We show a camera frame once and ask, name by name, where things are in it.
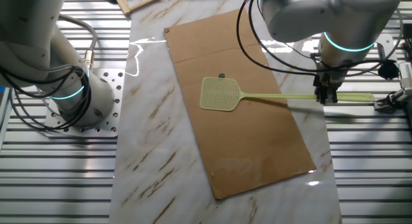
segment cardboard sheet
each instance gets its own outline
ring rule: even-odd
[[[238,11],[165,29],[165,36],[216,199],[315,170],[285,100],[242,100],[232,112],[200,108],[204,77],[235,79],[246,93],[280,93],[271,71],[250,62],[236,39]],[[240,34],[257,61],[267,60],[247,16]]]

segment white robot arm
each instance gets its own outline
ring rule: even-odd
[[[295,42],[322,33],[319,69],[362,61],[401,0],[259,0],[273,39]],[[318,89],[333,95],[347,70],[317,73]],[[332,100],[330,96],[322,103]]]
[[[114,94],[58,29],[63,2],[0,0],[0,86],[36,85],[57,104],[63,128],[89,127],[109,114]]]

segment wooden frame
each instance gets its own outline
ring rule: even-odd
[[[130,7],[129,4],[127,3],[127,0],[117,0],[117,3],[119,4],[120,8],[122,9],[123,13],[125,15],[129,15],[131,12],[138,10],[139,8],[149,5],[155,1],[158,0],[142,0],[142,2],[138,5],[135,5],[133,7]]]

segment metal mounting plate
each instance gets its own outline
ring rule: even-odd
[[[94,74],[102,79],[106,80],[110,86],[113,88],[115,93],[115,105],[103,121],[98,123],[93,127],[87,127],[83,131],[80,131],[80,127],[71,127],[68,130],[60,130],[55,133],[46,132],[46,136],[50,138],[67,138],[67,137],[99,137],[99,138],[114,138],[118,135],[118,126],[120,123],[120,111],[122,107],[122,95],[124,88],[124,77],[125,70],[120,69],[94,69]],[[50,100],[50,107],[57,111],[56,103]],[[58,126],[59,124],[64,123],[64,119],[60,116],[52,116],[52,112],[47,110],[46,115],[46,125],[47,126]]]

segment marble surface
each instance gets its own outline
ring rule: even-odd
[[[288,105],[316,171],[214,199],[163,30],[238,9],[242,1],[161,0],[132,15],[110,223],[341,222],[324,113],[315,101],[289,100]],[[253,16],[262,39],[270,40],[257,9]],[[265,44],[289,62],[313,64],[280,43]],[[310,41],[295,47],[312,48]],[[274,75],[283,93],[313,93],[311,77]]]

